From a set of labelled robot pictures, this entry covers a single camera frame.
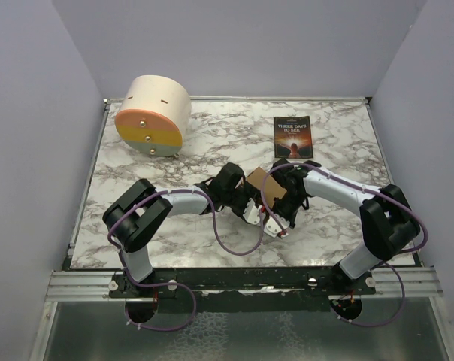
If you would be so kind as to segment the brown cardboard box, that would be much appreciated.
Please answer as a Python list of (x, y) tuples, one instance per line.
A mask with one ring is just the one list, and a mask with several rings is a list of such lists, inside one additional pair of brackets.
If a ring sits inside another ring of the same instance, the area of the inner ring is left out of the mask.
[(267, 176), (267, 172), (260, 167), (253, 170), (246, 180), (258, 190), (263, 188), (264, 198), (270, 209), (273, 208), (276, 199), (282, 199), (286, 194), (286, 190), (271, 175)]

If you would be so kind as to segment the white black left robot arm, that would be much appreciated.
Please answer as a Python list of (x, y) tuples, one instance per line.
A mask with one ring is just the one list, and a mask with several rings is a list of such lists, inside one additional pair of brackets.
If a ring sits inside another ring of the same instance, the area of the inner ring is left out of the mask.
[(147, 244), (168, 217), (214, 215), (230, 208), (246, 223), (258, 226), (263, 210), (258, 200), (259, 191), (246, 184), (244, 171), (231, 162), (190, 188), (161, 189), (147, 179), (137, 180), (102, 215), (107, 239), (129, 273), (126, 287), (138, 297), (151, 291), (153, 266)]

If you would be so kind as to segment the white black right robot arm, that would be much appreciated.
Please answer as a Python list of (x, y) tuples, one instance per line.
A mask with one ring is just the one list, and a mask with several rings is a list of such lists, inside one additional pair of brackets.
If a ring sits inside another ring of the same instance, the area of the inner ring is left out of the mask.
[(331, 284), (341, 294), (352, 292), (359, 278), (382, 262), (403, 252), (421, 232), (401, 188), (364, 185), (330, 172), (319, 163), (290, 163), (280, 159), (271, 167), (275, 181), (286, 190), (274, 200), (273, 224), (294, 228), (298, 211), (309, 208), (309, 199), (319, 197), (348, 210), (360, 219), (362, 242), (333, 266)]

